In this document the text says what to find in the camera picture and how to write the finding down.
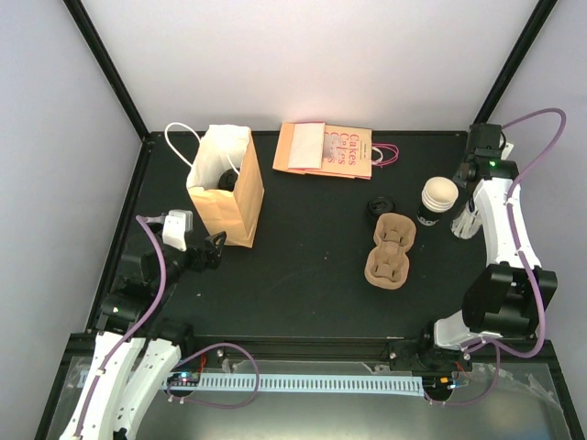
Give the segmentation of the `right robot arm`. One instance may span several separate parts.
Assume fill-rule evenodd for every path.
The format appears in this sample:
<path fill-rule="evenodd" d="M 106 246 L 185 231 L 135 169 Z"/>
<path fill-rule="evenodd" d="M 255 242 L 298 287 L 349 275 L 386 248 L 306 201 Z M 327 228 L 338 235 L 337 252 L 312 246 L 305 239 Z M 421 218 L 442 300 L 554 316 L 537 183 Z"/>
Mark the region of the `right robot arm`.
<path fill-rule="evenodd" d="M 532 358 L 546 339 L 546 308 L 558 279 L 542 267 L 526 231 L 521 178 L 515 162 L 503 159 L 499 125 L 469 128 L 460 181 L 471 191 L 481 218 L 487 265 L 465 292 L 461 309 L 439 319 L 433 337 L 416 348 L 419 363 L 439 369 L 450 350 L 472 353 L 493 344 L 518 358 Z"/>

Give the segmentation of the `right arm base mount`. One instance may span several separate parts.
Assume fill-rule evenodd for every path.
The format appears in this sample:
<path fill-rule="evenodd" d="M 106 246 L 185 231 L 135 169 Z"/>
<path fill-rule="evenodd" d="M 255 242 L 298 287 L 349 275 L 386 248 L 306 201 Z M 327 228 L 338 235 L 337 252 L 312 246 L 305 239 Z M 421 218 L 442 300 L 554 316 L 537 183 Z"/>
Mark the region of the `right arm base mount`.
<path fill-rule="evenodd" d="M 414 374 L 446 374 L 459 368 L 472 371 L 472 363 L 458 350 L 439 348 L 418 339 L 389 339 L 385 342 L 382 358 L 391 370 L 412 371 Z"/>

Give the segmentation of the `orange paper bag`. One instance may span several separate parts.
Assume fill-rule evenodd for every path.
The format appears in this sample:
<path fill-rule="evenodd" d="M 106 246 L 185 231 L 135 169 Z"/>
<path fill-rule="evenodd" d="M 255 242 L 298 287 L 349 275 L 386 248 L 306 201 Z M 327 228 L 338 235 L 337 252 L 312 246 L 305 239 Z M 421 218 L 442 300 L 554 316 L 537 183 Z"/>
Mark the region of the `orange paper bag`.
<path fill-rule="evenodd" d="M 186 190 L 210 235 L 225 232 L 230 246 L 252 248 L 264 196 L 260 164 L 251 129 L 211 125 L 197 135 L 188 160 L 163 132 L 169 148 L 189 167 Z"/>

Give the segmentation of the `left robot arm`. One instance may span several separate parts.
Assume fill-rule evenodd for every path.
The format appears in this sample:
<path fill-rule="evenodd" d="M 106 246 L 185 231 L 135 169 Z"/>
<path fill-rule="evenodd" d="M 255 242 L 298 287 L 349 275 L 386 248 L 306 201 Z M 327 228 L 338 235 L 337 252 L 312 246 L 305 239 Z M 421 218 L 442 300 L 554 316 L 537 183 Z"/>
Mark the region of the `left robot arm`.
<path fill-rule="evenodd" d="M 133 236 L 100 306 L 91 367 L 63 439 L 134 439 L 158 389 L 196 356 L 194 329 L 157 316 L 187 271 L 219 266 L 227 235 L 179 250 L 160 235 Z"/>

